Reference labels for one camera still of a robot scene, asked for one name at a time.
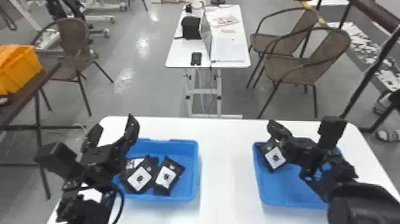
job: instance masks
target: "white tabletop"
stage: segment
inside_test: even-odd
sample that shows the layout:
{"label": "white tabletop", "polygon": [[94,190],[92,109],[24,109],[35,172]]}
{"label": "white tabletop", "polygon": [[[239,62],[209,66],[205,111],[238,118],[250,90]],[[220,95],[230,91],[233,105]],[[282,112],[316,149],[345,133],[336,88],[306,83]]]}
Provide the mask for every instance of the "white tabletop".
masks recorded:
{"label": "white tabletop", "polygon": [[[245,28],[243,26],[243,17],[242,12],[240,10],[239,5],[222,5],[220,7],[223,10],[228,11],[230,14],[235,16],[239,22],[235,24],[231,24],[224,27],[211,27],[211,33],[213,38],[232,38],[237,43],[240,51],[245,55],[244,61],[226,61],[226,62],[214,62],[212,64],[213,68],[247,68],[251,65],[250,55],[248,52],[248,45],[246,40]],[[182,26],[181,21],[184,17],[191,15],[195,17],[202,18],[203,10],[193,10],[193,13],[186,13],[185,10],[182,11],[182,14],[179,18],[179,22],[176,27],[174,37],[182,36]],[[222,32],[223,29],[234,30],[231,33]],[[190,61],[192,60],[193,52],[201,52],[201,66],[191,66]],[[210,67],[210,57],[207,53],[207,49],[203,40],[186,40],[186,39],[173,39],[170,47],[170,52],[168,53],[167,60],[165,62],[165,66],[168,68],[191,68],[191,67],[202,67],[209,68]]]}
{"label": "white tabletop", "polygon": [[[140,138],[191,139],[198,142],[201,180],[196,199],[172,204],[127,200],[119,224],[324,224],[325,210],[267,206],[260,200],[255,177],[252,144],[270,137],[266,120],[182,119],[137,117]],[[109,116],[99,145],[110,144],[124,132],[127,117]],[[317,140],[319,122],[280,122],[295,136]],[[397,200],[400,196],[358,129],[348,124],[338,147],[356,168],[360,182],[385,187]],[[110,217],[120,205],[117,198]],[[48,224],[55,224],[55,210]]]}

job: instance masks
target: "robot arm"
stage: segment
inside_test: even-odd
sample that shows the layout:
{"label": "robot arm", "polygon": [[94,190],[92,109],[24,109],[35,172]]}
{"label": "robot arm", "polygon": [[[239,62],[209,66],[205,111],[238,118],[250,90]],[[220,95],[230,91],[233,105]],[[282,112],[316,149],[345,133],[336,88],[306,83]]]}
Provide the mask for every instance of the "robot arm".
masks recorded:
{"label": "robot arm", "polygon": [[258,149],[272,158],[266,159],[271,172],[287,163],[302,167],[300,179],[329,204],[330,224],[400,223],[397,200],[381,186],[357,182],[354,167],[336,148],[346,124],[339,117],[324,117],[316,144],[294,137],[283,125],[270,120],[267,130],[271,138]]}
{"label": "robot arm", "polygon": [[[121,197],[121,207],[113,223],[121,215],[124,195],[112,179],[122,171],[123,160],[129,148],[136,143],[140,126],[129,114],[124,135],[113,144],[97,147],[102,130],[99,124],[90,130],[82,143],[79,162],[74,151],[62,142],[45,145],[36,154],[35,162],[65,180],[57,208],[57,222],[108,224],[117,193]],[[99,191],[101,201],[84,200],[79,192],[86,189]]]}

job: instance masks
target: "glossy floor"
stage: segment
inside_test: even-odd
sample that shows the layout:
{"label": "glossy floor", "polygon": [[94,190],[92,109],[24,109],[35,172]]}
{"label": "glossy floor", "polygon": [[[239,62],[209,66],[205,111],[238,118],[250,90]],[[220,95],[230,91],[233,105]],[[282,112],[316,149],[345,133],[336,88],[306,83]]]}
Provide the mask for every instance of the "glossy floor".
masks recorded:
{"label": "glossy floor", "polygon": [[[246,34],[252,33],[259,20],[266,14],[284,8],[299,7],[291,0],[230,0],[240,4]],[[73,124],[83,123],[91,127],[108,115],[187,117],[183,93],[183,71],[167,69],[165,59],[171,44],[182,5],[150,4],[146,13],[140,1],[133,1],[128,12],[110,11],[107,14],[117,16],[116,24],[108,22],[94,23],[95,27],[108,27],[111,37],[94,38],[92,48],[100,55],[99,63],[115,80],[110,82],[95,67],[88,68],[85,88],[92,107],[93,116],[88,117],[82,96],[77,85],[72,83],[49,82],[46,93],[53,107],[47,111],[42,104],[42,123]],[[42,26],[51,21],[43,7],[32,7],[33,17]],[[264,32],[283,34],[289,31],[295,18],[281,16],[268,21]],[[35,31],[28,22],[21,19],[17,22],[19,30],[10,32],[0,30],[0,44],[29,43]],[[312,36],[310,53],[322,40],[323,34]],[[253,64],[257,61],[252,55]],[[272,84],[262,78],[255,89],[245,89],[245,83],[252,68],[223,71],[223,111],[230,114],[243,114],[244,119],[254,119],[268,95]],[[208,71],[202,71],[202,83],[209,83]],[[318,82],[318,106],[320,117],[324,114],[339,114],[344,109],[347,99],[359,84],[362,73],[347,56],[337,63]],[[370,85],[360,98],[358,104],[348,117],[357,125],[370,125],[377,117],[371,112],[371,106],[379,96],[377,89]],[[211,97],[204,98],[205,110],[215,111]],[[202,113],[199,98],[195,98],[194,112]],[[316,120],[313,118],[313,98],[311,91],[303,94],[302,87],[282,86],[271,102],[263,119],[277,120]],[[34,121],[33,106],[26,107],[14,120],[14,123]],[[394,113],[382,126],[385,129],[400,127],[397,113]],[[33,132],[8,132],[0,144],[0,161],[29,161],[36,152],[36,136]],[[77,150],[84,133],[81,130],[44,132],[44,143],[65,141]],[[398,161],[400,151],[398,144],[383,144],[373,135],[365,136],[368,143],[381,161],[383,167],[400,187]],[[0,220],[1,223],[45,223],[52,208],[60,196],[62,180],[52,174],[48,175],[53,197],[46,201],[35,169],[1,168],[0,178]]]}

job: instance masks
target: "orange plastic box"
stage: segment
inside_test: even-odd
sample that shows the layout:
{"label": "orange plastic box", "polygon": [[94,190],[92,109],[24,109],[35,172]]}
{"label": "orange plastic box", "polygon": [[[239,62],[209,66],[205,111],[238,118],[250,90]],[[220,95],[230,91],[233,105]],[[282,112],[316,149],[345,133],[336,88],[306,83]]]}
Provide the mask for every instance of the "orange plastic box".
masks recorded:
{"label": "orange plastic box", "polygon": [[0,84],[17,92],[42,69],[34,46],[0,45]]}

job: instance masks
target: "wicker chair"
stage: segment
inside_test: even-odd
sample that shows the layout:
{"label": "wicker chair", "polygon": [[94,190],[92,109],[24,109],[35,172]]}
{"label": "wicker chair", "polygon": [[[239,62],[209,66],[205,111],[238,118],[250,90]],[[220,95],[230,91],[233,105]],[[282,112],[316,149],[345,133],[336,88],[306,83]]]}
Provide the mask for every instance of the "wicker chair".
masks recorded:
{"label": "wicker chair", "polygon": [[292,55],[293,52],[296,51],[298,46],[301,44],[301,42],[306,38],[306,41],[303,45],[303,50],[301,52],[301,56],[304,53],[305,46],[308,41],[308,33],[307,32],[301,32],[301,31],[306,31],[310,30],[314,27],[316,22],[318,22],[318,12],[310,9],[310,8],[289,8],[286,10],[281,10],[276,13],[272,13],[270,15],[267,15],[261,19],[261,21],[258,23],[257,30],[255,33],[253,33],[250,36],[250,47],[249,47],[249,52],[251,49],[253,49],[259,56],[260,60],[257,64],[257,66],[254,68],[253,73],[250,76],[250,79],[247,82],[246,88],[249,87],[250,83],[252,82],[255,73],[258,70],[258,67],[260,66],[260,62],[262,59],[262,55],[268,51],[266,48],[272,41],[276,40],[280,36],[277,35],[270,35],[270,34],[265,34],[265,33],[259,33],[261,25],[267,18],[271,18],[275,15],[283,14],[283,13],[292,13],[294,11],[304,11],[303,15],[301,15],[300,19],[298,22],[295,24],[294,28],[290,33],[295,33],[295,32],[300,32],[297,35],[290,36],[289,38],[283,39],[280,41],[276,47],[275,47],[275,54],[282,54],[282,55]]}
{"label": "wicker chair", "polygon": [[261,118],[268,104],[272,100],[272,97],[274,97],[278,87],[282,83],[312,86],[314,94],[314,115],[315,117],[318,117],[317,89],[315,87],[315,82],[343,53],[346,52],[351,43],[349,35],[340,29],[316,27],[310,31],[307,30],[303,32],[311,33],[318,30],[325,30],[328,34],[309,58],[295,58],[293,56],[273,53],[274,47],[277,46],[280,41],[290,38],[292,35],[296,35],[300,32],[284,35],[267,46],[268,48],[271,48],[271,51],[264,57],[263,63],[265,73],[267,77],[272,80],[274,89],[260,111],[257,117],[258,119]]}
{"label": "wicker chair", "polygon": [[[52,26],[58,27],[58,31],[60,33],[60,46],[63,49],[63,56],[60,58],[60,69],[51,77],[50,80],[78,83],[82,92],[83,100],[86,104],[87,113],[89,116],[92,116],[88,98],[86,97],[85,90],[83,89],[82,79],[86,78],[84,75],[82,75],[82,71],[94,63],[111,83],[114,83],[114,81],[90,54],[89,29],[86,23],[78,18],[62,18],[49,23],[36,35],[31,44],[35,45],[38,39],[43,35],[43,32]],[[40,91],[46,102],[47,108],[51,110],[43,89]]]}

